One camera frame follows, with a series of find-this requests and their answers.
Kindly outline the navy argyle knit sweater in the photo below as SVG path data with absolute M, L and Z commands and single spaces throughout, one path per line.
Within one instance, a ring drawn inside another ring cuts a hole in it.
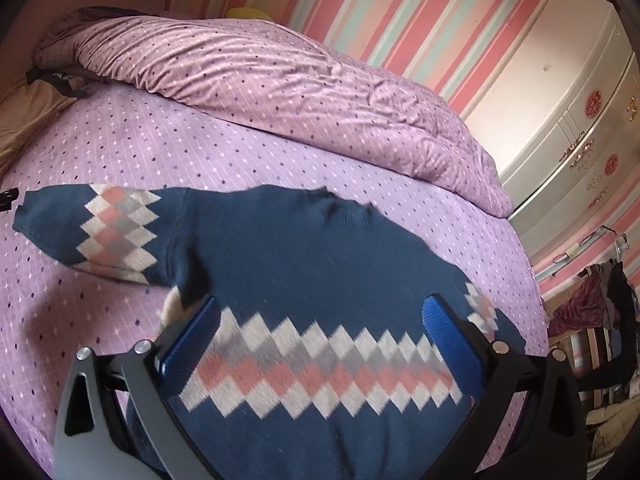
M 323 188 L 55 185 L 27 193 L 13 227 L 66 266 L 168 288 L 164 323 L 214 298 L 168 402 L 226 479 L 422 477 L 473 401 L 426 334 L 429 296 L 525 347 L 457 266 Z

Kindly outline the metal clothes hanger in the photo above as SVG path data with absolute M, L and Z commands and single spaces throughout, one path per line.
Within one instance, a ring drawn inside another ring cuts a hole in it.
M 570 245 L 564 252 L 560 252 L 555 255 L 551 262 L 544 266 L 540 271 L 535 273 L 537 282 L 545 280 L 546 278 L 552 278 L 558 274 L 562 269 L 568 266 L 578 256 L 582 255 L 589 247 L 596 244 L 605 235 L 611 234 L 614 236 L 613 245 L 615 249 L 615 255 L 617 259 L 623 257 L 624 252 L 628 252 L 629 243 L 628 236 L 625 232 L 617 232 L 614 229 L 601 224 L 597 229 L 589 233 L 587 236 L 578 240 L 578 242 Z

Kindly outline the tan pillow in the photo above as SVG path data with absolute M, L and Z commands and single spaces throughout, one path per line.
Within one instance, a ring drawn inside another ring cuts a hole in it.
M 4 177 L 21 152 L 58 115 L 77 101 L 41 79 L 19 79 L 1 97 L 0 172 Z

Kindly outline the purple dotted bed sheet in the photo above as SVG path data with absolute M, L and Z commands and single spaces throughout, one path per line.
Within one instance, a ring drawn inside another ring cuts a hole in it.
M 128 84 L 95 84 L 26 148 L 5 188 L 111 183 L 237 191 L 328 188 L 372 204 L 458 266 L 503 310 L 526 350 L 548 350 L 544 307 L 518 237 L 503 219 L 424 181 L 223 122 Z M 50 471 L 56 411 L 77 349 L 129 349 L 153 338 L 166 292 L 60 266 L 1 217 L 1 407 Z

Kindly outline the purple dotted duvet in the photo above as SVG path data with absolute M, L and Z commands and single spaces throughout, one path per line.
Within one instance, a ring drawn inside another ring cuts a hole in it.
M 497 218 L 513 208 L 494 160 L 438 94 L 277 23 L 93 6 L 52 25 L 32 59 L 433 183 Z

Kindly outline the yellow object behind duvet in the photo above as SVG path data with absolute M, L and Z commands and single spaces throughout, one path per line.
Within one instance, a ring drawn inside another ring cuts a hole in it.
M 262 20 L 267 22 L 273 22 L 273 18 L 266 12 L 248 8 L 247 6 L 237 6 L 227 11 L 226 18 L 232 18 L 232 20 Z

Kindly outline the white ornate wardrobe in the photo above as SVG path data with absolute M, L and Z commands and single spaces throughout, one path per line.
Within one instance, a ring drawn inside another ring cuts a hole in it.
M 558 252 L 639 160 L 639 62 L 612 3 L 548 0 L 465 122 L 529 260 Z

